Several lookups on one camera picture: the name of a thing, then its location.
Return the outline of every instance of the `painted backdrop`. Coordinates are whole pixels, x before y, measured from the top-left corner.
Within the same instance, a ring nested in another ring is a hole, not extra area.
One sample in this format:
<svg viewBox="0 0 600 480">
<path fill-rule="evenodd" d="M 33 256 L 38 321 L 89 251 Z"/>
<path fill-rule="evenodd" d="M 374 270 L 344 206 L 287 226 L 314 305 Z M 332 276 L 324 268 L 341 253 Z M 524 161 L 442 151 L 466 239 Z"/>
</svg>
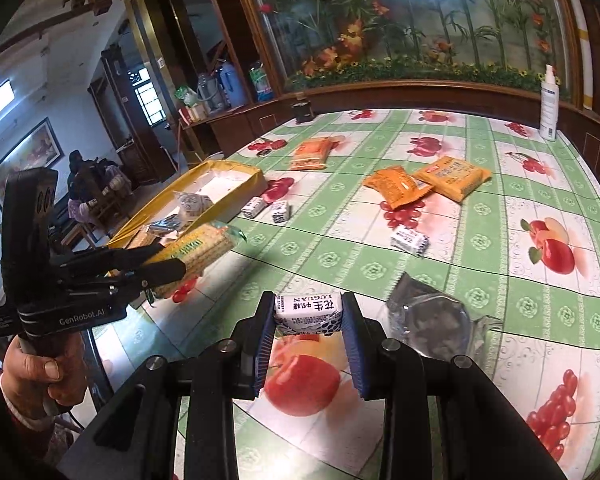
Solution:
<svg viewBox="0 0 600 480">
<path fill-rule="evenodd" d="M 545 64 L 564 80 L 556 0 L 257 1 L 289 89 L 430 78 L 539 91 Z"/>
</svg>

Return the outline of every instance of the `white bottle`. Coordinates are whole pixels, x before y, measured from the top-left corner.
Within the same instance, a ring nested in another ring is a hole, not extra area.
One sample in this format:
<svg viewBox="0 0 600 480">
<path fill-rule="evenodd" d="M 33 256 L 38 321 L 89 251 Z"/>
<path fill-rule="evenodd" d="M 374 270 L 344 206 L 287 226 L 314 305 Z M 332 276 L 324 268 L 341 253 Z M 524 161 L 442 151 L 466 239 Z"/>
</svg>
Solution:
<svg viewBox="0 0 600 480">
<path fill-rule="evenodd" d="M 542 83 L 540 104 L 540 136 L 546 140 L 555 140 L 558 123 L 559 88 L 555 83 L 554 67 L 546 66 Z"/>
</svg>

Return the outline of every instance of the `tablecloth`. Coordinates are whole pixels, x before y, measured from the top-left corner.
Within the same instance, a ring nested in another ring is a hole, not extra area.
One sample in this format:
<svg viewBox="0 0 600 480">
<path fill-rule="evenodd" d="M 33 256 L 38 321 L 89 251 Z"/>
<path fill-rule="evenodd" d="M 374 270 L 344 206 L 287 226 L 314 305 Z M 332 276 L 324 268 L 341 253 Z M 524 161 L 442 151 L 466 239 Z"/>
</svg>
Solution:
<svg viewBox="0 0 600 480">
<path fill-rule="evenodd" d="M 327 167 L 289 172 L 299 143 L 319 136 L 341 136 Z M 567 418 L 558 464 L 578 480 L 600 464 L 600 184 L 564 136 L 545 142 L 534 128 L 490 118 L 379 109 L 289 121 L 264 138 L 286 145 L 246 146 L 230 158 L 261 168 L 267 180 L 291 177 L 291 218 L 273 224 L 268 210 L 253 220 L 238 216 L 232 224 L 247 241 L 209 267 L 186 302 L 130 308 L 125 320 L 97 329 L 114 387 L 151 354 L 195 356 L 228 337 L 254 313 L 264 290 L 350 290 L 363 314 L 388 330 L 384 300 L 407 271 L 463 301 L 472 317 L 503 321 L 504 330 L 487 340 L 483 369 L 523 417 L 567 376 L 577 377 L 576 410 Z M 390 246 L 382 199 L 361 182 L 379 168 L 402 165 L 411 173 L 442 155 L 493 176 L 461 205 L 439 194 L 424 198 L 410 215 L 430 237 L 417 258 Z M 336 394 L 318 413 L 287 415 L 266 394 L 235 401 L 241 479 L 376 478 L 383 402 L 357 398 L 346 362 L 328 357 L 340 355 L 334 341 L 296 342 L 296 354 L 313 353 L 339 373 Z M 274 348 L 272 358 L 283 362 L 284 350 Z M 430 399 L 433 418 L 434 404 Z M 432 444 L 439 458 L 435 435 Z"/>
</svg>

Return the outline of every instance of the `yellow snack bag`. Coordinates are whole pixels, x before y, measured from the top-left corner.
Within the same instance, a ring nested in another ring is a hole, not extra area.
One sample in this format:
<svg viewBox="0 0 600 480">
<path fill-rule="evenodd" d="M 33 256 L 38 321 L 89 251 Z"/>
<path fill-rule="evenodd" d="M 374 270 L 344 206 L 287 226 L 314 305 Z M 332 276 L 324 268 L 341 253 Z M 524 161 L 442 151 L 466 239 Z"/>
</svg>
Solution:
<svg viewBox="0 0 600 480">
<path fill-rule="evenodd" d="M 327 167 L 324 162 L 329 156 L 331 145 L 330 137 L 314 137 L 305 140 L 296 149 L 289 169 L 291 171 L 323 170 Z"/>
<path fill-rule="evenodd" d="M 363 180 L 362 184 L 380 193 L 391 209 L 415 202 L 433 188 L 426 182 L 410 176 L 402 166 L 377 170 Z"/>
<path fill-rule="evenodd" d="M 434 191 L 455 202 L 462 202 L 469 193 L 491 177 L 491 171 L 445 155 L 433 164 L 420 168 L 413 176 L 431 184 Z"/>
</svg>

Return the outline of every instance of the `framed painting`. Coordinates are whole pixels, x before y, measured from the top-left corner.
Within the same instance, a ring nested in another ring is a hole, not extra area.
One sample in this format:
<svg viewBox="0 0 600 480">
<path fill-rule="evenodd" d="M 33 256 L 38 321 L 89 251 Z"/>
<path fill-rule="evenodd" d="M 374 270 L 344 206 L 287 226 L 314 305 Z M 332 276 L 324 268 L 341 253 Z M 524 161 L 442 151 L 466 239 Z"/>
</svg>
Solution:
<svg viewBox="0 0 600 480">
<path fill-rule="evenodd" d="M 0 161 L 0 209 L 10 174 L 30 168 L 48 168 L 63 155 L 49 118 L 46 118 L 21 138 Z"/>
</svg>

